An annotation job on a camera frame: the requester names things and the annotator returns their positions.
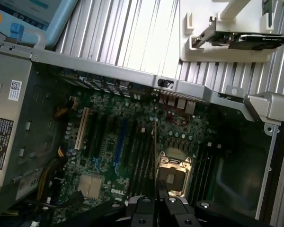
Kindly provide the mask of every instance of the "aluminum ribbed surface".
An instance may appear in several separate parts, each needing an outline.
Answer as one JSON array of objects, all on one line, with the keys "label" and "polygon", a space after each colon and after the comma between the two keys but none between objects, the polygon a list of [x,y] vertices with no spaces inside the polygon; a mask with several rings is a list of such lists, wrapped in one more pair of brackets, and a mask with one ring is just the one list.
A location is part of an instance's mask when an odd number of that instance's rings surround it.
[{"label": "aluminum ribbed surface", "polygon": [[[275,3],[284,34],[284,3]],[[284,46],[266,63],[179,62],[178,0],[80,0],[57,52],[205,85],[284,94]]]}]

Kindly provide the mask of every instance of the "white pcie slot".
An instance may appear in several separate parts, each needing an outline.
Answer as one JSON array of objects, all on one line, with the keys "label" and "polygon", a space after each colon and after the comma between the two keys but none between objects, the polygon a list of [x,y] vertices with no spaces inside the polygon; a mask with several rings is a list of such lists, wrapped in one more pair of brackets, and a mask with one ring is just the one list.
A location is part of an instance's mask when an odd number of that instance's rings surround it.
[{"label": "white pcie slot", "polygon": [[90,113],[90,109],[85,107],[82,112],[80,127],[79,127],[79,131],[78,131],[78,135],[77,135],[77,139],[75,143],[76,150],[80,150],[83,148],[83,140],[84,140],[85,130],[87,126],[87,121],[89,119],[89,113]]}]

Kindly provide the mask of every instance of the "white sticker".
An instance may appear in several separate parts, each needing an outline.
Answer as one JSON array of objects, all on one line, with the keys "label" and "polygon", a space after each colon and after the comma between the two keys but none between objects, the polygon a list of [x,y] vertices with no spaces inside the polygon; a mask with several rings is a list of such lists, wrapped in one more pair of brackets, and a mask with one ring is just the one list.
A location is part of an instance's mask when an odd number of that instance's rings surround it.
[{"label": "white sticker", "polygon": [[18,101],[20,96],[22,82],[17,80],[12,80],[9,90],[9,100]]},{"label": "white sticker", "polygon": [[31,192],[38,186],[38,181],[42,170],[37,172],[33,172],[20,180],[20,184],[18,187],[16,200],[20,199],[21,197],[25,196],[27,193]]}]

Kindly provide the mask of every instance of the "silver metal bracket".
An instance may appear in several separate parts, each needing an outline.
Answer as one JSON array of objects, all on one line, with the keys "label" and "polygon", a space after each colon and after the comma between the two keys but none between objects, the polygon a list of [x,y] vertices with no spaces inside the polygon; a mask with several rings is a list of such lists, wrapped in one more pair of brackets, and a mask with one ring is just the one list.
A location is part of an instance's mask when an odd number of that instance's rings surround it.
[{"label": "silver metal bracket", "polygon": [[273,125],[284,122],[284,95],[272,92],[247,95],[244,103],[255,119]]},{"label": "silver metal bracket", "polygon": [[10,42],[0,41],[0,52],[4,52],[10,56],[31,59],[32,48],[22,46]]},{"label": "silver metal bracket", "polygon": [[192,47],[199,48],[211,38],[217,30],[217,18],[209,18],[209,26],[197,38],[192,40]]},{"label": "silver metal bracket", "polygon": [[227,85],[225,93],[228,94],[228,95],[236,96],[236,97],[240,97],[240,98],[244,97],[244,89],[242,89],[240,87],[234,87],[234,86],[231,86],[231,85]]}]

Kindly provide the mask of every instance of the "yellow wire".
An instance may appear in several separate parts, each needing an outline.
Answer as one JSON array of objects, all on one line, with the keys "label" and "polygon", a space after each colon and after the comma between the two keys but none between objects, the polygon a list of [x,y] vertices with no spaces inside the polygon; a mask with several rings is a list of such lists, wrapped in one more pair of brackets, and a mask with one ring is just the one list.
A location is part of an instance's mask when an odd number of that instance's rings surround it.
[{"label": "yellow wire", "polygon": [[63,153],[61,152],[61,150],[58,150],[58,154],[59,154],[60,157],[64,156]]},{"label": "yellow wire", "polygon": [[59,118],[62,115],[64,115],[65,113],[68,112],[68,108],[67,107],[63,107],[60,110],[57,110],[57,112],[55,113],[55,118]]},{"label": "yellow wire", "polygon": [[51,167],[53,166],[53,164],[56,162],[56,159],[52,160],[51,163],[49,164],[49,166],[44,170],[44,172],[42,173],[41,177],[40,177],[40,186],[38,187],[38,193],[37,193],[37,201],[40,201],[42,198],[42,194],[43,194],[43,189],[44,189],[44,185],[45,185],[45,180],[46,180],[46,176],[49,172],[49,170],[51,169]]},{"label": "yellow wire", "polygon": [[7,211],[4,212],[4,214],[18,215],[18,212],[17,211],[7,210]]},{"label": "yellow wire", "polygon": [[59,149],[58,149],[58,154],[59,154],[60,157],[64,157],[64,154],[62,152],[61,147],[59,147]]}]

